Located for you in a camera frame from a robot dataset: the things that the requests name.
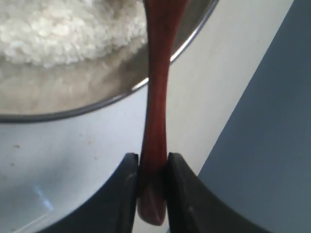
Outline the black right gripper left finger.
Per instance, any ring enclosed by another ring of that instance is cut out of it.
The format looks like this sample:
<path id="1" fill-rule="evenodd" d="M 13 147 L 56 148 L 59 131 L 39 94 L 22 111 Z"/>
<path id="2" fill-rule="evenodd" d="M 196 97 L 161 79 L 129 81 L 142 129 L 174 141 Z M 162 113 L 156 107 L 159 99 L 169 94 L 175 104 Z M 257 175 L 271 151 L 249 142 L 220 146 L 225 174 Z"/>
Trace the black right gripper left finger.
<path id="1" fill-rule="evenodd" d="M 138 155 L 125 154 L 108 181 L 82 206 L 42 233 L 130 233 L 136 212 Z"/>

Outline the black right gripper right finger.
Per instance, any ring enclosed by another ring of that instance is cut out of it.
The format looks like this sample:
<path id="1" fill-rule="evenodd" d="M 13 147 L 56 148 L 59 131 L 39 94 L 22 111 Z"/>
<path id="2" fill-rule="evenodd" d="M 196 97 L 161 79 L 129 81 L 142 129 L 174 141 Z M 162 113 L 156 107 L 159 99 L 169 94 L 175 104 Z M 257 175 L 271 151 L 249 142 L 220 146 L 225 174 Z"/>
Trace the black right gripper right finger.
<path id="1" fill-rule="evenodd" d="M 265 233 L 217 198 L 195 175 L 183 156 L 169 153 L 166 197 L 172 233 Z"/>

